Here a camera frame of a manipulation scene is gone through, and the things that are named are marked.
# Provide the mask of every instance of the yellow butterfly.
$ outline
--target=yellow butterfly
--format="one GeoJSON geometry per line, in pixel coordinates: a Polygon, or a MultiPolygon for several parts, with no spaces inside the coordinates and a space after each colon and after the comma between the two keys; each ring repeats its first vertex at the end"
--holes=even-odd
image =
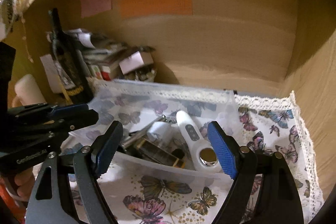
{"type": "Polygon", "coordinates": [[[212,194],[209,187],[204,187],[203,193],[201,193],[201,199],[194,200],[188,204],[188,206],[196,210],[202,216],[208,214],[208,208],[210,206],[215,206],[217,203],[217,198],[212,194]]]}

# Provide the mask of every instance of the white lace edge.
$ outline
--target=white lace edge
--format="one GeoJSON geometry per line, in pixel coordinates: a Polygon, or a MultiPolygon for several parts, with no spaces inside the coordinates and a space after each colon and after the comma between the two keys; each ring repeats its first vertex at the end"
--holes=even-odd
{"type": "MultiPolygon", "coordinates": [[[[109,90],[116,90],[118,92],[126,93],[129,95],[156,95],[164,98],[174,98],[181,100],[193,100],[201,102],[211,102],[211,103],[226,103],[228,101],[228,93],[222,90],[207,90],[199,88],[188,88],[192,90],[181,92],[179,86],[169,85],[170,90],[165,90],[165,86],[162,84],[145,89],[140,88],[137,85],[128,85],[119,82],[107,82],[103,80],[90,79],[89,81],[94,89],[99,87],[108,88],[109,90]]],[[[245,106],[251,109],[266,109],[266,110],[287,110],[291,109],[293,112],[294,121],[296,124],[296,129],[299,134],[301,141],[301,146],[303,150],[305,165],[307,169],[308,181],[310,183],[310,220],[317,214],[319,209],[324,203],[323,192],[319,186],[319,179],[316,171],[316,161],[315,161],[315,151],[313,147],[313,142],[310,138],[310,133],[305,126],[305,122],[301,117],[300,107],[296,104],[294,91],[290,93],[289,97],[284,98],[261,98],[261,97],[250,97],[250,96],[240,96],[235,95],[236,103],[239,106],[245,106]]]]}

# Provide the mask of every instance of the metal bolt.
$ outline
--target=metal bolt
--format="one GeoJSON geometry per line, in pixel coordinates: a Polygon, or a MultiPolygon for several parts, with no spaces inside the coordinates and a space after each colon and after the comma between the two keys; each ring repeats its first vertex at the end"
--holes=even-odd
{"type": "Polygon", "coordinates": [[[56,156],[56,152],[50,152],[49,154],[48,154],[48,158],[50,158],[50,159],[52,159],[53,157],[55,157],[56,156]]]}
{"type": "Polygon", "coordinates": [[[241,146],[240,151],[243,152],[243,153],[248,153],[248,152],[250,152],[250,149],[247,146],[241,146]]]}
{"type": "Polygon", "coordinates": [[[282,158],[282,154],[280,152],[274,152],[274,155],[278,159],[282,158]]]}
{"type": "Polygon", "coordinates": [[[82,153],[87,153],[90,151],[90,147],[89,146],[83,146],[81,149],[82,153]]]}

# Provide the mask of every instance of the pink sticky note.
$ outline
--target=pink sticky note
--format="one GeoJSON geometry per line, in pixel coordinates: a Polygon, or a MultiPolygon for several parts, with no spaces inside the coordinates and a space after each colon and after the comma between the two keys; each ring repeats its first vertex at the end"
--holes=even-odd
{"type": "Polygon", "coordinates": [[[111,0],[80,0],[82,18],[90,17],[112,9],[111,0]]]}

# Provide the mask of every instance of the wine bottle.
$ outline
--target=wine bottle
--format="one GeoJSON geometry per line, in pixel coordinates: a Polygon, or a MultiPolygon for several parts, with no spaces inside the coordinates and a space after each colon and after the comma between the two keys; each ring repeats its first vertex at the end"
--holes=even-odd
{"type": "Polygon", "coordinates": [[[83,74],[82,67],[76,52],[76,40],[62,31],[58,10],[49,11],[53,30],[52,51],[58,63],[68,76],[65,85],[67,94],[74,104],[88,103],[93,99],[92,90],[83,74]]]}

